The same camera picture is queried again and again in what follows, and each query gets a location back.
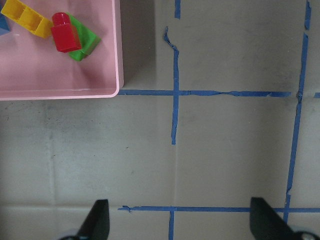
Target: yellow toy block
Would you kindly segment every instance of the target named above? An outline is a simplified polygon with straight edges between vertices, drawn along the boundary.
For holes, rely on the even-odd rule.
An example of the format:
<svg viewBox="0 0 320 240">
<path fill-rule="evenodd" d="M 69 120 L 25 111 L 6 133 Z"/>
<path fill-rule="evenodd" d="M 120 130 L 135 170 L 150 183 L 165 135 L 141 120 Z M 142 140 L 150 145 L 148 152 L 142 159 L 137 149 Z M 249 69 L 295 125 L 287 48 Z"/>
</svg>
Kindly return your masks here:
<svg viewBox="0 0 320 240">
<path fill-rule="evenodd" d="M 19 0 L 7 0 L 1 13 L 41 38 L 52 35 L 53 23 Z"/>
</svg>

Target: pink plastic bin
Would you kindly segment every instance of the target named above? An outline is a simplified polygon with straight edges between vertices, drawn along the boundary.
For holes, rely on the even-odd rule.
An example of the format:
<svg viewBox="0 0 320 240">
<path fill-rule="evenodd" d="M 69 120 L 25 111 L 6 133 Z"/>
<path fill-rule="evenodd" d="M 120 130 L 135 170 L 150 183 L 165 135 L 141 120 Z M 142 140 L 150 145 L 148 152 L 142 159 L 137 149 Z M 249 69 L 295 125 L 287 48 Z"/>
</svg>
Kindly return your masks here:
<svg viewBox="0 0 320 240">
<path fill-rule="evenodd" d="M 101 37 L 81 62 L 8 19 L 0 35 L 0 100 L 111 98 L 124 84 L 120 0 L 22 0 L 44 17 L 69 12 Z"/>
</svg>

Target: gray floor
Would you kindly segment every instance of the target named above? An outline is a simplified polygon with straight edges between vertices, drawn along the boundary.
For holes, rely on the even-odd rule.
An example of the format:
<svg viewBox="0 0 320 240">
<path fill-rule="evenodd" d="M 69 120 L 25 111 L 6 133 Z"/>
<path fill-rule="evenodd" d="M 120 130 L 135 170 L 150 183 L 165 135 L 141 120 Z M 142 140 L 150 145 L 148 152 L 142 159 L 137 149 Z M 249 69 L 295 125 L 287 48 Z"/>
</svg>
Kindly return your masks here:
<svg viewBox="0 0 320 240">
<path fill-rule="evenodd" d="M 291 208 L 320 207 L 320 2 L 311 0 Z M 305 0 L 121 1 L 125 90 L 279 91 L 288 97 L 173 96 L 0 102 L 1 239 L 51 240 L 110 202 L 110 240 L 168 239 L 170 213 L 122 205 L 283 208 L 301 70 Z M 290 213 L 320 234 L 319 213 Z M 176 212 L 175 240 L 253 239 L 248 212 Z"/>
</svg>

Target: floor tile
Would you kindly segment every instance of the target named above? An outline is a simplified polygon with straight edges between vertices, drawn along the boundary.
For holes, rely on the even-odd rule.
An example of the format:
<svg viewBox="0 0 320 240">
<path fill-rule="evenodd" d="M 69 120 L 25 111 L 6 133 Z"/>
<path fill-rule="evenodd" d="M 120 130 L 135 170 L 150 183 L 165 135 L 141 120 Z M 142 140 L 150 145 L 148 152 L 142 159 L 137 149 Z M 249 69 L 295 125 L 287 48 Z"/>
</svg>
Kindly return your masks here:
<svg viewBox="0 0 320 240">
<path fill-rule="evenodd" d="M 294 167 L 291 204 L 293 208 L 320 207 L 320 107 L 319 99 L 305 98 Z"/>
<path fill-rule="evenodd" d="M 180 89 L 296 92 L 306 2 L 182 4 Z"/>
<path fill-rule="evenodd" d="M 173 19 L 168 12 L 174 4 L 157 0 L 121 3 L 124 89 L 172 90 L 174 52 L 164 41 L 164 33 Z"/>
<path fill-rule="evenodd" d="M 54 211 L 46 208 L 0 207 L 0 238 L 43 240 L 55 235 Z"/>
<path fill-rule="evenodd" d="M 0 203 L 52 202 L 49 134 L 40 101 L 0 102 Z"/>
<path fill-rule="evenodd" d="M 170 205 L 172 97 L 48 102 L 56 203 Z"/>
<path fill-rule="evenodd" d="M 176 206 L 285 204 L 296 100 L 181 97 Z"/>
<path fill-rule="evenodd" d="M 319 64 L 320 64 L 320 2 L 311 0 L 311 22 L 310 30 L 306 31 L 309 39 L 308 45 L 308 58 L 306 67 L 306 76 L 304 83 L 304 95 L 313 96 L 315 92 L 320 92 L 320 80 L 319 80 Z"/>
<path fill-rule="evenodd" d="M 176 212 L 175 240 L 248 239 L 249 213 L 234 212 Z"/>
</svg>

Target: green toy block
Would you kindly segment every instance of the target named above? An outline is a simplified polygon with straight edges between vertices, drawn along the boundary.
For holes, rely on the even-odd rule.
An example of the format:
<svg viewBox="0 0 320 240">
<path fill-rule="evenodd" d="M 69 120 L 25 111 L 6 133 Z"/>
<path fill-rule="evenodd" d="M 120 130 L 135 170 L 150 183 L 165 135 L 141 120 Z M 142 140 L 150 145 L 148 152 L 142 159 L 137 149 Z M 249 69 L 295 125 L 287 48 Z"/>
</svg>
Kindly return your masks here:
<svg viewBox="0 0 320 240">
<path fill-rule="evenodd" d="M 66 13 L 69 15 L 71 24 L 75 26 L 82 49 L 69 52 L 69 56 L 76 60 L 81 61 L 86 56 L 90 55 L 96 48 L 96 46 L 100 43 L 101 38 L 98 37 L 93 31 L 84 26 L 79 20 L 77 20 L 70 13 Z"/>
</svg>

